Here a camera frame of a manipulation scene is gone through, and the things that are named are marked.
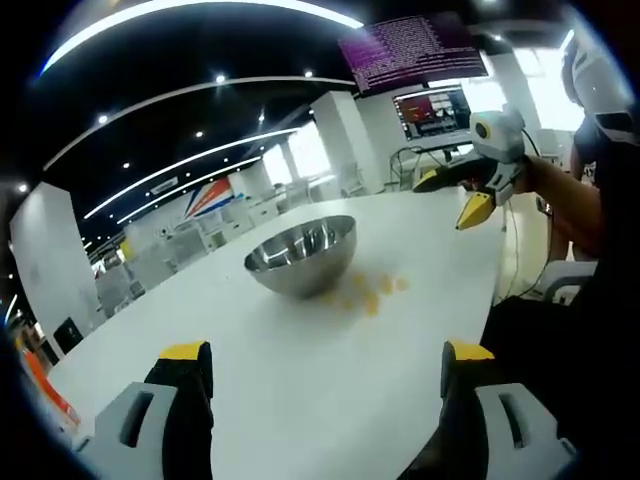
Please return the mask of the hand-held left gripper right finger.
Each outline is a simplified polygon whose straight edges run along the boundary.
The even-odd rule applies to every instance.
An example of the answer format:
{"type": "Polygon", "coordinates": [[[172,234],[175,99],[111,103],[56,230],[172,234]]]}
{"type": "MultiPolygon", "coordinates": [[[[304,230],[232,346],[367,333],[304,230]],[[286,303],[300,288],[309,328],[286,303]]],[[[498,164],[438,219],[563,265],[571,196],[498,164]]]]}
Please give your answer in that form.
{"type": "Polygon", "coordinates": [[[576,458],[551,412],[478,344],[444,343],[440,398],[435,432],[403,479],[560,479],[576,458]]]}

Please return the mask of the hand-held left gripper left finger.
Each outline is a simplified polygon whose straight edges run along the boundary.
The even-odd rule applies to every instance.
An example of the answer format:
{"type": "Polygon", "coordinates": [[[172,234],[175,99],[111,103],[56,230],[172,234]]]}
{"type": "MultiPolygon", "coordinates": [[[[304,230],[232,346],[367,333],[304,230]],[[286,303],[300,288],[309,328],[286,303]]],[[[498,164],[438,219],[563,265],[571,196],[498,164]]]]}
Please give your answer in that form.
{"type": "Polygon", "coordinates": [[[170,346],[96,416],[77,453],[98,479],[211,479],[213,386],[209,342],[170,346]]]}

